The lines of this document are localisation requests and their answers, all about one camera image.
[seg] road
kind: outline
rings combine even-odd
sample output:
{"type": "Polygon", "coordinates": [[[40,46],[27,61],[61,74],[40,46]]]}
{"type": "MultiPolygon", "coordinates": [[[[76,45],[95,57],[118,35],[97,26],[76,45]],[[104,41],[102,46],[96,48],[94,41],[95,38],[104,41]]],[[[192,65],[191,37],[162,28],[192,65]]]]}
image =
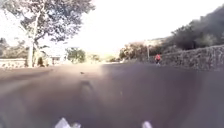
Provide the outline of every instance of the road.
{"type": "Polygon", "coordinates": [[[147,64],[0,71],[5,128],[223,128],[224,72],[147,64]]]}

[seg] wall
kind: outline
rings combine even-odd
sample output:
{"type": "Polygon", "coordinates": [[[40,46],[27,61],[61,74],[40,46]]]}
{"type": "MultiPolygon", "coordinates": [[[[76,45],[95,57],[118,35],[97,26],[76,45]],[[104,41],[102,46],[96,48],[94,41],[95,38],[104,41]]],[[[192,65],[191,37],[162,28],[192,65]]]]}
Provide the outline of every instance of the wall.
{"type": "Polygon", "coordinates": [[[162,55],[161,65],[211,70],[224,64],[224,45],[162,55]]]}
{"type": "Polygon", "coordinates": [[[0,69],[25,68],[26,59],[0,59],[0,69]]]}

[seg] person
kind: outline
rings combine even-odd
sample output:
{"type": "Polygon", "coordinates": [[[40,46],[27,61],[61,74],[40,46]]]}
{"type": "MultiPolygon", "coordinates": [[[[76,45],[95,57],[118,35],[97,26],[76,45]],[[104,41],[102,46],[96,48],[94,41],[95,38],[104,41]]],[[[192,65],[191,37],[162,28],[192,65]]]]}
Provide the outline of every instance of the person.
{"type": "Polygon", "coordinates": [[[159,62],[161,60],[160,54],[156,55],[155,60],[156,60],[156,64],[159,64],[159,62]]]}

